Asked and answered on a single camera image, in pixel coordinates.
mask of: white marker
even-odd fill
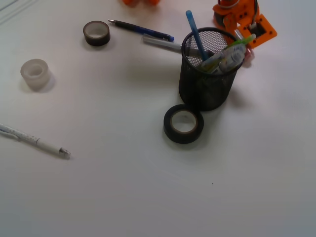
[[[50,145],[44,141],[42,141],[40,138],[37,138],[35,136],[28,135],[24,132],[20,132],[18,130],[15,130],[11,127],[5,126],[0,123],[0,130],[3,132],[12,134],[14,136],[17,136],[18,138],[25,140],[29,143],[31,143],[34,146],[37,146],[38,148],[41,148],[44,151],[48,151],[50,153],[56,154],[58,156],[61,156],[64,159],[70,159],[70,152],[65,150],[64,148],[58,148],[53,145]]]

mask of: white desk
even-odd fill
[[[87,22],[115,19],[181,43],[185,11],[213,26],[216,2],[33,0],[0,22],[0,122],[74,155],[57,159],[0,136],[1,237],[315,236],[314,2],[259,1],[278,37],[255,49],[190,145],[162,129],[181,103],[181,55],[113,26],[106,47],[83,38]],[[46,92],[21,78],[33,58],[54,75]]]

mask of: orange toy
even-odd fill
[[[218,0],[213,10],[214,22],[218,28],[233,35],[236,35],[235,30],[239,30],[244,38],[256,34],[257,38],[249,43],[251,48],[277,36],[272,25],[260,14],[257,0]]]
[[[134,0],[123,0],[126,5],[129,5],[134,2]],[[149,2],[153,5],[156,5],[160,2],[160,0],[149,0]]]

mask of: dark tape roll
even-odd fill
[[[195,127],[188,132],[178,131],[172,124],[173,116],[181,111],[186,111],[191,113],[196,120]],[[176,105],[167,111],[163,119],[164,132],[168,138],[176,143],[187,144],[194,142],[201,135],[204,128],[204,119],[201,113],[197,110],[192,109],[188,105]]]
[[[92,46],[103,46],[110,41],[110,28],[102,21],[91,21],[83,28],[85,41]]]

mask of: pencil holder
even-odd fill
[[[236,38],[220,29],[206,27],[198,30],[205,51],[216,54],[236,41]],[[202,63],[201,56],[193,54],[198,49],[192,33],[182,43],[182,66],[179,82],[179,93],[185,104],[200,111],[211,111],[221,106],[228,97],[237,70],[222,75],[212,75],[198,69]]]

